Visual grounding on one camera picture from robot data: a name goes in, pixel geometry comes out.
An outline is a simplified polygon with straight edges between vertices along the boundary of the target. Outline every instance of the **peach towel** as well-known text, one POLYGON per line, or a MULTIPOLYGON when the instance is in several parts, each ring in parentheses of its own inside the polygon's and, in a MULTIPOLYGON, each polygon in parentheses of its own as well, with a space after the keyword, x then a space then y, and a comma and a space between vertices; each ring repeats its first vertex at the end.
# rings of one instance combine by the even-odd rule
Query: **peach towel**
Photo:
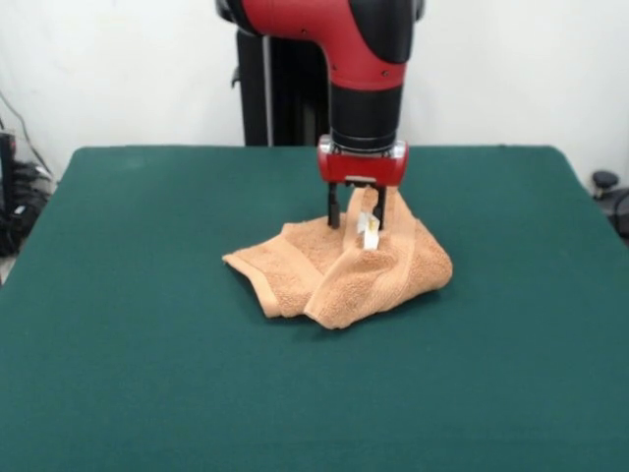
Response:
POLYGON ((268 318, 306 315, 328 329, 387 312, 452 277, 452 262, 397 189, 387 192, 378 249, 363 249, 361 211, 377 193, 356 189, 341 227, 327 217, 287 223, 274 238, 223 257, 252 284, 268 318))

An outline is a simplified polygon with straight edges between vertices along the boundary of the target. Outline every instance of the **orange towel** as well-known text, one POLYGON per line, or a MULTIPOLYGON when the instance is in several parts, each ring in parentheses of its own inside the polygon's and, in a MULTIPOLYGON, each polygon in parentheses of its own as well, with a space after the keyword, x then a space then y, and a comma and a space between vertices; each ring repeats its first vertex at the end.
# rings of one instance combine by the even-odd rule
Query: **orange towel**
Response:
POLYGON ((363 249, 359 217, 376 199, 373 189, 356 189, 339 229, 326 217, 287 223, 276 237, 223 261, 249 279, 267 317, 306 315, 329 329, 445 286, 452 262, 397 189, 387 191, 377 250, 363 249))

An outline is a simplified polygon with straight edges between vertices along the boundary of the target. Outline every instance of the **towel tag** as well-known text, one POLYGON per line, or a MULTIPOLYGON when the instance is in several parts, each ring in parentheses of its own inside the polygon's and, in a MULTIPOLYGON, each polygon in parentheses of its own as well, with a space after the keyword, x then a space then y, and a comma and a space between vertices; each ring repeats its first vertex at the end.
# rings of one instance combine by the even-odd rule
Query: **towel tag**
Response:
POLYGON ((362 212, 359 216, 358 232, 363 234, 363 249, 375 251, 380 242, 380 220, 371 213, 362 212))

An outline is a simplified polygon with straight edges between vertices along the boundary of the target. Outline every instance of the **red robot arm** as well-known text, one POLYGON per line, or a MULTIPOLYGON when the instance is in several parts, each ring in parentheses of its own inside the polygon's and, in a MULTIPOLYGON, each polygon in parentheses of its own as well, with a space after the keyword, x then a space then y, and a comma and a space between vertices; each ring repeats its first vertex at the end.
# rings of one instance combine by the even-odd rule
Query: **red robot arm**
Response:
POLYGON ((252 34, 308 40, 327 61, 330 134, 318 162, 329 184, 329 224, 338 227, 337 184, 370 185, 380 198, 400 185, 408 146, 396 140, 406 64, 423 0, 216 0, 252 34))

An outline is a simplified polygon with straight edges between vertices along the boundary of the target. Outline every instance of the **table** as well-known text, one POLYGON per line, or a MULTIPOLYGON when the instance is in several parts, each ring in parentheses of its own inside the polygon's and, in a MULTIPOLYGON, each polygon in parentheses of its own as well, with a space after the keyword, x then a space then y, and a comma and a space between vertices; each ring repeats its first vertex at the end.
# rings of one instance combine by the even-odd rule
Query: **table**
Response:
POLYGON ((315 161, 79 150, 0 291, 0 470, 629 470, 629 254, 559 151, 413 148, 454 278, 342 331, 221 261, 324 214, 315 161))

